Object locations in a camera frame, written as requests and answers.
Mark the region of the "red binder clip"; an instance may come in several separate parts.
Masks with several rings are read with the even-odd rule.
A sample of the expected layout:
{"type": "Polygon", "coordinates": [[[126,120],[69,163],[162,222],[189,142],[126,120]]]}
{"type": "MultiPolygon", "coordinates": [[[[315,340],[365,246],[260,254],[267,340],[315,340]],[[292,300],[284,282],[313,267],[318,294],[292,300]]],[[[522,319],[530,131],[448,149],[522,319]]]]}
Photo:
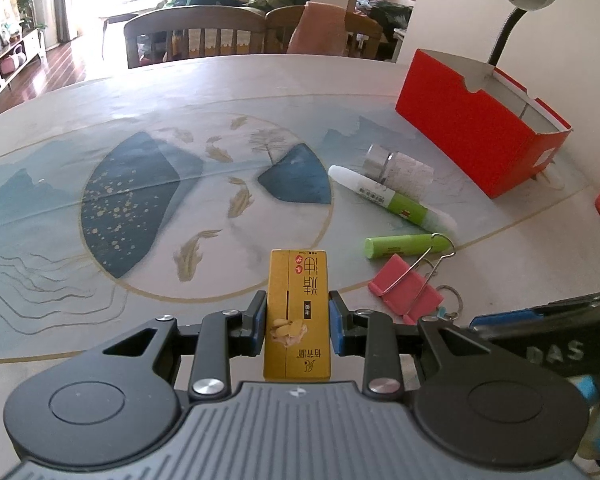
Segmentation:
{"type": "Polygon", "coordinates": [[[415,325],[432,310],[442,297],[431,284],[442,262],[456,255],[455,245],[447,252],[434,254],[428,249],[420,256],[392,255],[367,285],[370,292],[379,298],[406,325],[415,325]]]}

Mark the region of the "yellow small carton box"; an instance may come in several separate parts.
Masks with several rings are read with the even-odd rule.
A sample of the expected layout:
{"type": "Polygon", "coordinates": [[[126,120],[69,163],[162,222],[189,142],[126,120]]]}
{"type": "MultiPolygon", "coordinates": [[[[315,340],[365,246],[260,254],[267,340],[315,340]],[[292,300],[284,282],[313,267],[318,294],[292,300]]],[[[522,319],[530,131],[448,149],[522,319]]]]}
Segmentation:
{"type": "Polygon", "coordinates": [[[326,252],[274,249],[268,270],[263,376],[271,382],[327,382],[326,252]]]}

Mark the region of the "green highlighter tube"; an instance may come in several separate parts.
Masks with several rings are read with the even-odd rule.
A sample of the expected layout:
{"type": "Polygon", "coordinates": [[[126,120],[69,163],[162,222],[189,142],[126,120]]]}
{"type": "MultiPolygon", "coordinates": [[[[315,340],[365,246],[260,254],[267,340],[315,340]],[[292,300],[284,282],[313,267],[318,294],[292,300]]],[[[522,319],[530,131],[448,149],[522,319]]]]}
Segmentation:
{"type": "Polygon", "coordinates": [[[434,254],[447,252],[451,242],[439,234],[408,234],[366,238],[363,254],[367,259],[401,256],[420,256],[430,249],[434,254]]]}

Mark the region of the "white green glue tube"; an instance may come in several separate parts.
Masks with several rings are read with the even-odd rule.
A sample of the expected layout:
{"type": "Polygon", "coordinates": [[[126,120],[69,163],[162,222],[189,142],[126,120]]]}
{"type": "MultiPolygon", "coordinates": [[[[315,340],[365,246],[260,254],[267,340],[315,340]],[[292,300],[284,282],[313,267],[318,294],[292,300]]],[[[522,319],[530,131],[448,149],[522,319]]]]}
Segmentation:
{"type": "Polygon", "coordinates": [[[334,182],[344,188],[427,232],[446,235],[456,232],[457,224],[448,214],[423,205],[362,174],[336,165],[330,166],[327,173],[334,182]]]}

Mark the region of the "silver cap clear bottle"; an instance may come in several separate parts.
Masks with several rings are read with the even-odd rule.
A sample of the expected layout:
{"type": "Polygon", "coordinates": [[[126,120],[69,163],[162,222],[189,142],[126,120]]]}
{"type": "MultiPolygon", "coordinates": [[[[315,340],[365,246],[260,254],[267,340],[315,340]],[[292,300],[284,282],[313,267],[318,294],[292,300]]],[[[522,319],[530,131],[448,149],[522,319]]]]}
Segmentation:
{"type": "Polygon", "coordinates": [[[420,200],[434,180],[434,170],[401,152],[390,152],[372,144],[363,162],[364,176],[393,191],[420,200]]]}

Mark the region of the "red cardboard box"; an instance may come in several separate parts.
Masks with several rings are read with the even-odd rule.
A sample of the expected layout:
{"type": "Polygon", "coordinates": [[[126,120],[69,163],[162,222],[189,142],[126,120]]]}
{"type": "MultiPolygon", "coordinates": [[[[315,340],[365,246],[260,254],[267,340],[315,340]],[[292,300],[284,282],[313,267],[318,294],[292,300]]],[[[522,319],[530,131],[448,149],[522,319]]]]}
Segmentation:
{"type": "Polygon", "coordinates": [[[418,49],[396,111],[491,198],[545,170],[572,127],[497,67],[418,49]]]}

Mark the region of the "printed table mat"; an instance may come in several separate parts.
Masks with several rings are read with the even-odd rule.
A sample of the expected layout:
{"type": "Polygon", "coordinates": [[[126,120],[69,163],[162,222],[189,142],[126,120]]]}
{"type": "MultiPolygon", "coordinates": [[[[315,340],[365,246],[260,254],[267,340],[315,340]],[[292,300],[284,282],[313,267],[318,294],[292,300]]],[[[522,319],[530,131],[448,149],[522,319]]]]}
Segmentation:
{"type": "Polygon", "coordinates": [[[83,349],[163,312],[200,318],[261,287],[275,248],[367,281],[364,240],[415,227],[332,182],[374,145],[434,170],[420,201],[468,244],[585,185],[557,155],[490,198],[385,96],[292,96],[72,122],[0,154],[0,360],[83,349]]]}

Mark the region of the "left wooden dining chair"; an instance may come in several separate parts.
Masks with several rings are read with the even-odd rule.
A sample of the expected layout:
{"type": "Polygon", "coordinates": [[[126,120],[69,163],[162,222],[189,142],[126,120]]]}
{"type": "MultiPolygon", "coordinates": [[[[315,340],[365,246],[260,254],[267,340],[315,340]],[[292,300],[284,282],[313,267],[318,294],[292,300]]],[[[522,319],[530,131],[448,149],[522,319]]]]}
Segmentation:
{"type": "Polygon", "coordinates": [[[264,13],[249,6],[166,6],[132,18],[123,27],[126,64],[151,64],[240,54],[260,54],[264,13]]]}

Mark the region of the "wooden dining chair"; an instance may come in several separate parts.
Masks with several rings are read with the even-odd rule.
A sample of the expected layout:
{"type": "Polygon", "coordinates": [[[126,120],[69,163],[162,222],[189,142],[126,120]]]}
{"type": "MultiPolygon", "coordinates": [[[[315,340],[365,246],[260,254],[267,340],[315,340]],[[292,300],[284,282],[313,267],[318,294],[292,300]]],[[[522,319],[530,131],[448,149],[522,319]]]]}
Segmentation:
{"type": "Polygon", "coordinates": [[[382,27],[341,6],[310,1],[265,14],[266,54],[309,54],[367,58],[376,56],[382,27]]]}
{"type": "Polygon", "coordinates": [[[264,13],[249,6],[166,6],[132,18],[123,27],[126,64],[151,64],[240,54],[260,54],[264,13]]]}

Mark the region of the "pink cloth on chair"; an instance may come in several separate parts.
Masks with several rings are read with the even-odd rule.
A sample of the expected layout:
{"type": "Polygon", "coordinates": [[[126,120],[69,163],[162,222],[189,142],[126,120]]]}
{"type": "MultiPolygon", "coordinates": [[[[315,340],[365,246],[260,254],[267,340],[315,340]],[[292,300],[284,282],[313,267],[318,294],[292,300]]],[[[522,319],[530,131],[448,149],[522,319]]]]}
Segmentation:
{"type": "Polygon", "coordinates": [[[288,54],[343,56],[347,11],[330,3],[309,1],[287,49],[288,54]]]}

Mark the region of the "right wooden dining chair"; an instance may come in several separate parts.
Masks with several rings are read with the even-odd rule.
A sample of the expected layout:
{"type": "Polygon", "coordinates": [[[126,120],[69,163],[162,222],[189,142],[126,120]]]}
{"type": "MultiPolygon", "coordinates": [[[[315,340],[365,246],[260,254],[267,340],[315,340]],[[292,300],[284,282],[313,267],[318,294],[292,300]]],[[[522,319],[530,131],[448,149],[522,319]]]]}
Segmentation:
{"type": "Polygon", "coordinates": [[[341,6],[310,1],[265,14],[266,54],[309,54],[367,58],[376,56],[382,27],[341,6]]]}

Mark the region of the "wooden tv console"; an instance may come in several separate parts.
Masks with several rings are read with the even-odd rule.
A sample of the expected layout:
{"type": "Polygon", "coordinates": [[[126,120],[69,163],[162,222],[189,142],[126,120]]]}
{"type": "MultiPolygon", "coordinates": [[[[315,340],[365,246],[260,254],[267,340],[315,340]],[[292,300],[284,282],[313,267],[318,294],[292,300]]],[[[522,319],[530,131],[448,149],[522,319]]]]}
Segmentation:
{"type": "Polygon", "coordinates": [[[23,34],[0,51],[0,94],[12,90],[12,82],[33,61],[46,59],[44,35],[39,29],[23,34]]]}

